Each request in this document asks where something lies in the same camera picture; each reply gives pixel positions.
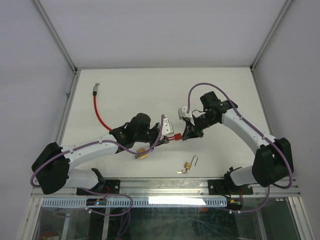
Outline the red thin-cable padlock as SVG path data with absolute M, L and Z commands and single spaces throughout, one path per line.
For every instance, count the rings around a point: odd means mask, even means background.
M 169 141 L 180 141 L 182 140 L 182 135 L 180 133 L 174 134 L 173 136 L 168 137 Z

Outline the medium brass padlock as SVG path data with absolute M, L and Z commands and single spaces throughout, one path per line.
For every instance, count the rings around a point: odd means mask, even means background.
M 134 160 L 142 160 L 144 158 L 146 158 L 149 154 L 149 149 L 150 147 L 145 147 L 145 148 L 140 148 L 138 149 L 136 152 L 137 152 L 137 155 L 134 155 L 133 159 Z

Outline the small brass long-shackle padlock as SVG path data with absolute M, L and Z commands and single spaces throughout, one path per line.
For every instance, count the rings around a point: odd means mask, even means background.
M 196 166 L 198 163 L 199 157 L 197 155 L 194 155 L 192 157 L 191 162 L 185 162 L 184 166 L 183 166 L 183 170 L 181 171 L 177 171 L 177 174 L 182 174 L 182 175 L 186 175 L 188 174 L 188 172 L 191 170 L 192 166 Z

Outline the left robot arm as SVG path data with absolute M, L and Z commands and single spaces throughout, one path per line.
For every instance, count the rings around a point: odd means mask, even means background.
M 106 179 L 97 168 L 83 170 L 77 167 L 121 152 L 140 156 L 139 152 L 131 150 L 135 143 L 147 143 L 149 147 L 144 154 L 148 154 L 155 147 L 169 143 L 168 135 L 171 133 L 173 126 L 166 115 L 162 115 L 160 122 L 151 126 L 150 117 L 145 113 L 138 113 L 129 122 L 91 142 L 65 147 L 52 142 L 32 164 L 30 184 L 34 188 L 41 188 L 45 195 L 63 188 L 76 188 L 80 192 L 92 192 L 96 195 L 106 194 Z

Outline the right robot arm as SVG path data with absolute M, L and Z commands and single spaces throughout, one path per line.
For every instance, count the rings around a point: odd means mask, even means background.
M 224 175 L 223 187 L 226 192 L 234 194 L 248 184 L 268 187 L 292 176 L 292 150 L 286 138 L 276 138 L 262 132 L 243 117 L 233 101 L 221 101 L 213 91 L 200 97 L 200 101 L 203 110 L 199 116 L 194 116 L 187 106 L 178 110 L 179 119 L 185 122 L 183 141 L 202 138 L 204 129 L 222 124 L 240 137 L 254 153 L 252 165 L 231 167 Z

